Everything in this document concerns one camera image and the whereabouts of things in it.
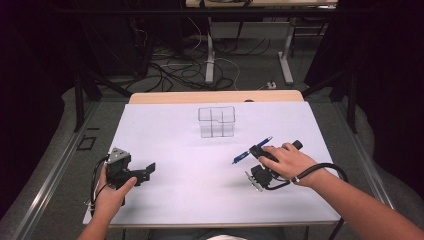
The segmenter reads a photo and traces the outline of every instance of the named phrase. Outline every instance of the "blue pen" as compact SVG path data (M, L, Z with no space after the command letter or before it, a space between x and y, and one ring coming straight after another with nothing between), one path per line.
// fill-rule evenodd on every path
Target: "blue pen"
M272 137L265 138L262 142L258 143L257 146L262 147L263 145L265 145L269 141L271 141L271 139L272 139ZM247 150L246 152L238 155L237 157L234 158L233 164L240 162L243 158L247 157L249 154L250 154L250 151Z

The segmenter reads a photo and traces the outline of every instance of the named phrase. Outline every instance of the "table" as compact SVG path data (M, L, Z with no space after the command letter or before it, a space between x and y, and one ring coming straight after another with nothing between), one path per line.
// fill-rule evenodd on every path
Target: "table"
M258 164L252 156L231 164L232 158L262 141L264 133L269 132L275 139L270 144L299 137L305 152L317 161L332 162L309 104L302 100L298 91L134 94L111 149L118 147L131 153L131 170L156 162L156 171L149 182L127 195L126 205L111 227L287 226L338 221L339 215L311 189L290 185L276 191L256 191L244 174ZM234 106L235 136L200 138L198 123L194 122L202 106ZM252 107L260 115L274 116L263 127L246 129L257 126L257 120L248 116ZM287 127L275 129L272 119ZM290 127L299 121L304 124ZM83 223L90 218L87 213Z
M186 0L186 6L199 8L201 0ZM219 7L242 7L245 3L219 3L205 0L206 8ZM325 6L337 4L337 0L253 0L249 7L306 7L306 6ZM208 33L208 60L206 67L205 82L213 82L213 69L215 52L213 51L213 38L273 38L285 39L283 51L278 52L281 69L283 71L284 80L287 85L292 85L293 78L290 67L287 62L287 56L290 44L293 38L296 19L291 18L289 22L245 22L243 30L237 36L238 22L212 22L209 18L210 33Z

